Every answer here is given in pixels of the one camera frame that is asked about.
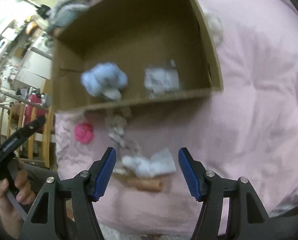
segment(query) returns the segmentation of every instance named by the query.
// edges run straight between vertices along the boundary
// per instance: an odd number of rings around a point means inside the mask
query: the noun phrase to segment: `wooden chair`
[[[52,85],[51,81],[46,79],[44,81],[44,84],[42,85],[40,89],[41,94],[48,94],[52,96]],[[33,108],[31,111],[31,118],[30,121],[33,121],[36,119],[37,115],[37,108]],[[53,106],[50,106],[48,108],[48,112],[45,115],[46,122],[43,128],[42,137],[39,133],[35,133],[33,136],[31,136],[28,139],[28,159],[33,159],[33,152],[34,152],[34,141],[42,141],[42,148],[43,148],[43,160],[45,163],[45,166],[47,168],[50,168],[50,141],[55,142],[55,137],[51,134],[54,124],[54,109]]]
[[[43,86],[40,89],[42,94],[48,94],[50,96],[52,96],[52,85],[51,85],[51,81],[50,80],[45,80]],[[1,114],[0,114],[0,140],[1,140],[1,129],[2,129],[2,124],[3,124],[3,118],[4,118],[4,113],[8,110],[10,110],[10,114],[8,117],[8,125],[7,125],[7,133],[6,136],[7,138],[10,137],[11,135],[11,131],[12,131],[12,118],[13,118],[13,109],[11,106],[11,108],[0,104],[1,107]],[[19,106],[19,111],[17,113],[18,117],[18,121],[17,121],[17,128],[23,127],[24,125],[24,114],[25,114],[25,110],[26,110],[26,103],[20,104]],[[36,119],[36,115],[37,115],[37,108],[33,107],[33,110],[31,112],[31,121]],[[41,141],[42,142],[42,159],[44,162],[44,166],[49,168],[50,167],[50,142],[55,142],[55,137],[54,135],[51,134],[51,132],[54,130],[53,128],[53,123],[54,123],[54,111],[53,111],[53,107],[50,106],[48,108],[48,112],[46,113],[46,122],[45,125],[43,127],[43,133],[35,133],[33,136],[31,136],[28,140],[27,140],[27,150],[28,150],[28,160],[33,160],[33,151],[34,151],[34,141]]]

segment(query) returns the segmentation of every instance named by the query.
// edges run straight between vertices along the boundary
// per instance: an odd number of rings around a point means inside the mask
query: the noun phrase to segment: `pink blanket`
[[[177,165],[163,193],[138,192],[110,179],[96,203],[99,222],[133,233],[190,235],[201,203],[190,196],[177,163],[187,147],[204,166],[229,179],[247,177],[267,211],[298,187],[298,13],[289,0],[199,0],[224,26],[217,48],[224,92],[210,98],[134,108],[126,136],[145,155],[168,148]],[[57,114],[59,176],[88,169],[113,146],[104,116],[93,113],[95,138],[81,146],[82,116]],[[226,214],[219,233],[225,232]]]

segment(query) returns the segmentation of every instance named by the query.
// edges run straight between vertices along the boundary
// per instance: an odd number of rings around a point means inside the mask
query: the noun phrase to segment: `cardboard box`
[[[173,61],[181,89],[153,95],[145,70]],[[128,78],[120,101],[88,95],[83,71],[114,62]],[[197,0],[103,0],[55,42],[56,110],[101,109],[196,98],[223,88],[218,57]]]

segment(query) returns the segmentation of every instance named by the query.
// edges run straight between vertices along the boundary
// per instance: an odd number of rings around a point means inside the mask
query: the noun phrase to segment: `human hand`
[[[27,180],[27,172],[24,164],[18,162],[19,171],[15,179],[15,186],[19,189],[16,200],[24,205],[31,204],[35,199],[34,192],[30,189],[30,183]],[[12,237],[19,236],[23,221],[6,196],[9,188],[7,179],[0,180],[0,217],[5,231]]]

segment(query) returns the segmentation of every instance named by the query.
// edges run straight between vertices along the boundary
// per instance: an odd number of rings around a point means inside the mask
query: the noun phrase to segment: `tan tube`
[[[135,187],[137,190],[160,192],[162,190],[163,183],[160,179],[128,179],[127,183],[131,187]]]

